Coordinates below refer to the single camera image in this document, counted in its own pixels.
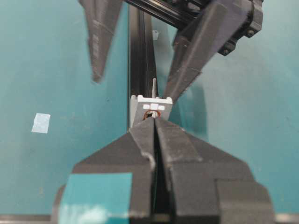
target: teal mat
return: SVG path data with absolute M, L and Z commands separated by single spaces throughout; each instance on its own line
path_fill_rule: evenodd
M 0 214 L 50 214 L 73 165 L 127 130 L 128 9 L 101 84 L 77 0 L 1 0 L 0 21 Z
M 216 55 L 174 106 L 171 121 L 245 160 L 277 212 L 299 212 L 298 0 L 266 0 L 263 29 Z M 153 19 L 160 95 L 176 30 Z
M 72 174 L 59 207 L 59 224 L 129 224 L 131 173 Z

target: gray plastic part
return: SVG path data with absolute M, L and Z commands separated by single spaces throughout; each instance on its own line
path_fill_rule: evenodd
M 268 191 L 256 182 L 217 181 L 220 224 L 273 224 Z
M 245 22 L 251 6 L 250 1 L 214 0 L 197 19 L 177 34 L 164 98 L 171 97 L 174 103 L 177 101 L 211 57 Z
M 103 76 L 110 45 L 120 14 L 122 0 L 79 0 L 85 9 L 89 31 L 89 54 L 93 80 Z

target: bolt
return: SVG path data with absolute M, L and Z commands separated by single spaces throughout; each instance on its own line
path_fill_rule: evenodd
M 247 35 L 252 37 L 254 35 L 254 31 L 253 30 L 248 30 Z

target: white tape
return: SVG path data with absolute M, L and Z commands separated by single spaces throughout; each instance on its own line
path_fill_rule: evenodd
M 36 117 L 34 118 L 31 132 L 47 134 L 49 128 L 50 116 L 51 115 L 45 113 L 36 113 Z

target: small white square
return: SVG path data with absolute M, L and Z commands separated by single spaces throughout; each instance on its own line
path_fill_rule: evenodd
M 160 110 L 160 111 L 165 111 L 165 106 L 160 105 L 160 106 L 158 107 L 158 110 Z
M 50 116 L 51 115 L 45 113 L 36 113 L 31 132 L 47 134 Z
M 148 105 L 148 104 L 144 104 L 144 105 L 143 105 L 143 108 L 144 108 L 145 110 L 148 110 L 148 109 L 150 108 L 150 105 Z
M 150 104 L 150 109 L 151 110 L 158 110 L 159 104 Z

